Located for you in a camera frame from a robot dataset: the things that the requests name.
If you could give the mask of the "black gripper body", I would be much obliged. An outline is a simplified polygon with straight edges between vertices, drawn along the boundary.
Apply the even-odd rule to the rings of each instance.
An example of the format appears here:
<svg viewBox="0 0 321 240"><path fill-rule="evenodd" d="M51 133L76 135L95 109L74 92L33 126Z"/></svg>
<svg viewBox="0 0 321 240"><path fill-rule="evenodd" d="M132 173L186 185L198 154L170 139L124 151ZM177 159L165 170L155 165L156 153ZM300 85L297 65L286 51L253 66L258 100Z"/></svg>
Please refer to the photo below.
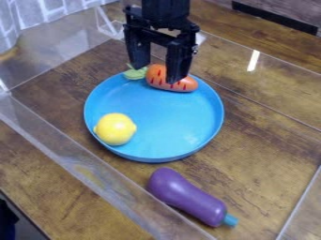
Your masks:
<svg viewBox="0 0 321 240"><path fill-rule="evenodd" d="M126 37L136 42L197 43L199 26L189 20L191 0L140 0L126 4Z"/></svg>

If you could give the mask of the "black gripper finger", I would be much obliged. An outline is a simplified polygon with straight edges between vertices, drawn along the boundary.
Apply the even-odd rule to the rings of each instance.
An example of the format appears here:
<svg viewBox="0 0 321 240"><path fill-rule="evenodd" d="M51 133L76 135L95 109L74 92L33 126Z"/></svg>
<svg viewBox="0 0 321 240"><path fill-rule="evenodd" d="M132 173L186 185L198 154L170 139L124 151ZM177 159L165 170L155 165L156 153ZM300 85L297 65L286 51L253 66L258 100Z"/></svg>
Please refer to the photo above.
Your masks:
<svg viewBox="0 0 321 240"><path fill-rule="evenodd" d="M195 53L195 34L181 33L167 46L167 83L174 84L187 77L191 68L191 59Z"/></svg>
<svg viewBox="0 0 321 240"><path fill-rule="evenodd" d="M126 46L130 64L134 69L140 69L151 62L151 43L143 35L140 28L124 25Z"/></svg>

